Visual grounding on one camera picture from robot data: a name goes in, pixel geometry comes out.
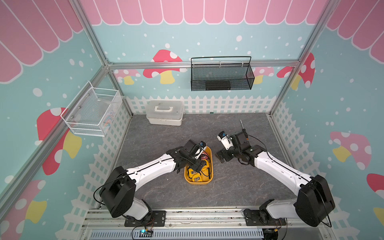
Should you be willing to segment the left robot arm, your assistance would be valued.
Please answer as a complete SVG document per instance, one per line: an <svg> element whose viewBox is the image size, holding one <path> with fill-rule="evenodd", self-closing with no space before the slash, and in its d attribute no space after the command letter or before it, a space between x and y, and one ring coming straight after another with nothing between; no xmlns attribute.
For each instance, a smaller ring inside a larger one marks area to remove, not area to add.
<svg viewBox="0 0 384 240"><path fill-rule="evenodd" d="M148 219L150 207L145 201L135 197L136 191L150 181L164 174L179 172L186 166L200 172L206 165L201 159L206 148L205 142L195 143L189 140L184 146L168 150L159 158L141 166L115 168L106 183L98 189L102 203L112 218L130 217L140 221Z"/></svg>

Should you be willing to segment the yellow storage tray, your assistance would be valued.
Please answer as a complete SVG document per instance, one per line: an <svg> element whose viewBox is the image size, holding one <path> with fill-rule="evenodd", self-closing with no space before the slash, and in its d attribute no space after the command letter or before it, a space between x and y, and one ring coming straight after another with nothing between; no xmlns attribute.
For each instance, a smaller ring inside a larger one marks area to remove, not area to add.
<svg viewBox="0 0 384 240"><path fill-rule="evenodd" d="M203 160L203 161L207 161L209 162L210 164L210 174L209 175L204 175L204 173L202 173L201 171L199 172L201 174L201 178L202 178L202 182L198 182L198 183L194 183L192 181L191 178L188 177L188 169L190 167L185 167L184 169L184 177L185 177L185 180L191 184L191 185L207 185L208 183L210 183L212 180L213 180L213 177L214 177L214 171L213 171L213 156L212 156L212 151L209 147L206 148L205 152L203 153L207 156L209 156L210 160L207 161L207 160Z"/></svg>

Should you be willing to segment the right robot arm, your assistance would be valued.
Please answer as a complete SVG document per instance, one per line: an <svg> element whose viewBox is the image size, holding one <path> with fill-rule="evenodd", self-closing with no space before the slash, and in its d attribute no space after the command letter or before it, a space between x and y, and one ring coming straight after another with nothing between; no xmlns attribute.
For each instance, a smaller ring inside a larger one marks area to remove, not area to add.
<svg viewBox="0 0 384 240"><path fill-rule="evenodd" d="M260 221L265 225L268 221L294 218L311 227L317 227L325 220L330 220L330 213L336 205L324 177L313 177L290 167L273 157L264 143L252 146L249 142L251 135L245 129L231 136L220 132L217 138L224 146L215 154L221 163L236 158L242 165L256 167L268 173L296 196L294 199L282 201L270 199L255 213L245 210L247 219Z"/></svg>

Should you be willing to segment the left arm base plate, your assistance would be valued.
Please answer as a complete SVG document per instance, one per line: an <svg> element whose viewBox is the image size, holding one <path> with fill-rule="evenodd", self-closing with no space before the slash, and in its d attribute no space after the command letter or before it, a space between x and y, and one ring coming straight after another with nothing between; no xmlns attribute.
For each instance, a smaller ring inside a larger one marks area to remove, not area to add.
<svg viewBox="0 0 384 240"><path fill-rule="evenodd" d="M164 227L166 211L149 211L142 220L126 217L125 227Z"/></svg>

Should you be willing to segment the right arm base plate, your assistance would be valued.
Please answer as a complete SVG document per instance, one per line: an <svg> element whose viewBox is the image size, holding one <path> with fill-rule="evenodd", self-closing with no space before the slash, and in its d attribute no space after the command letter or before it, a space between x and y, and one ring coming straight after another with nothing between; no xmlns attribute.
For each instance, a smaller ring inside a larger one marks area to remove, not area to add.
<svg viewBox="0 0 384 240"><path fill-rule="evenodd" d="M247 226L275 226L280 228L287 225L284 218L274 219L266 211L245 209L243 214Z"/></svg>

